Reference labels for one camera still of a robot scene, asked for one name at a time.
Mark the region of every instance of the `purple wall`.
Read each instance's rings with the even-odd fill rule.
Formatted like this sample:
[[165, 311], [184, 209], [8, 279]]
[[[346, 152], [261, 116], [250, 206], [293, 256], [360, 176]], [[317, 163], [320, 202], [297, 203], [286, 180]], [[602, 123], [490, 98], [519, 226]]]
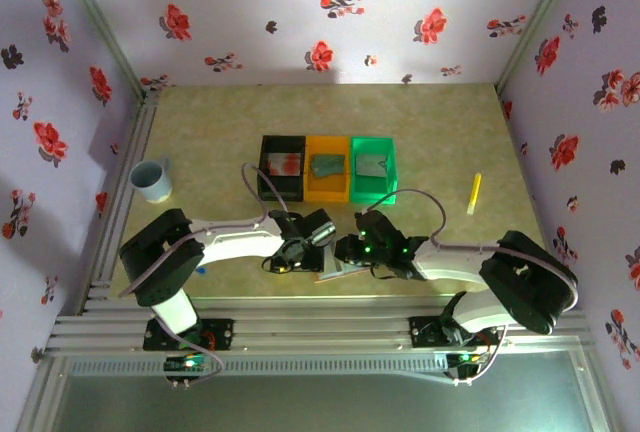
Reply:
[[640, 430], [639, 5], [560, 0], [503, 94], [544, 230], [580, 280], [630, 431]]
[[134, 96], [76, 0], [2, 0], [0, 49], [0, 430], [9, 431], [35, 373], [32, 349], [80, 293], [96, 195]]

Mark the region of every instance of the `glass panel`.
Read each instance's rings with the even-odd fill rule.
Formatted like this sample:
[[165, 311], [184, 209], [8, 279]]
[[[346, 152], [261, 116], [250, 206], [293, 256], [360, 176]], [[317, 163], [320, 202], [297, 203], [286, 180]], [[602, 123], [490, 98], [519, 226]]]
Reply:
[[70, 377], [57, 431], [585, 432], [564, 352], [504, 355], [473, 386], [389, 376]]

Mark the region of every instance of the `green bin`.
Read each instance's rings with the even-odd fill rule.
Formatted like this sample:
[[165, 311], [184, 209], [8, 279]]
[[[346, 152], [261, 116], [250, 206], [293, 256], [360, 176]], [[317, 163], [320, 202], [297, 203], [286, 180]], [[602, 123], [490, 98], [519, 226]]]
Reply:
[[[386, 157], [386, 177], [368, 177], [356, 174], [356, 156], [360, 154], [384, 155]], [[388, 137], [352, 137], [351, 138], [351, 197], [358, 204], [373, 204], [398, 189], [398, 170], [396, 169], [396, 150], [393, 139]], [[395, 204], [392, 195], [383, 204]]]

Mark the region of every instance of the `gray object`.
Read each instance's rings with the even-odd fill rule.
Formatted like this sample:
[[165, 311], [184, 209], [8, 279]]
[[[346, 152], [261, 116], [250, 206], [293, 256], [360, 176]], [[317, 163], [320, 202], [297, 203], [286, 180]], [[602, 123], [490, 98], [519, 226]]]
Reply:
[[144, 200], [159, 204], [169, 198], [172, 192], [167, 170], [169, 161], [143, 160], [136, 164], [129, 174], [129, 182]]
[[344, 174], [344, 155], [316, 154], [311, 157], [311, 171], [318, 179]]
[[386, 177], [387, 156], [374, 154], [356, 155], [356, 174], [367, 177]]

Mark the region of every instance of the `table surface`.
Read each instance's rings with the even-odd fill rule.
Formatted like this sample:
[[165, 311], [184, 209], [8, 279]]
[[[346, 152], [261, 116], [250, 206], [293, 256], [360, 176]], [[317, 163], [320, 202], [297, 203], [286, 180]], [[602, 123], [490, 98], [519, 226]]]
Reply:
[[[392, 137], [399, 187], [429, 191], [444, 204], [444, 242], [491, 242], [509, 229], [542, 244], [500, 103], [491, 84], [313, 85], [175, 87], [159, 100], [145, 158], [169, 158], [173, 194], [149, 204], [134, 194], [123, 242], [159, 214], [182, 208], [191, 219], [241, 220], [260, 215], [240, 176], [244, 162], [257, 163], [262, 135], [371, 135]], [[476, 173], [482, 173], [478, 205], [467, 215]], [[255, 174], [250, 182], [255, 184]], [[277, 202], [269, 202], [277, 208]], [[338, 234], [355, 233], [356, 204], [291, 203], [307, 214], [323, 207]], [[438, 209], [418, 194], [400, 194], [381, 210], [405, 236], [429, 235], [440, 224]], [[275, 275], [262, 259], [214, 262], [185, 284], [192, 297], [432, 296], [478, 285], [376, 280], [361, 272], [315, 282], [314, 274]], [[128, 285], [120, 260], [111, 295]]]

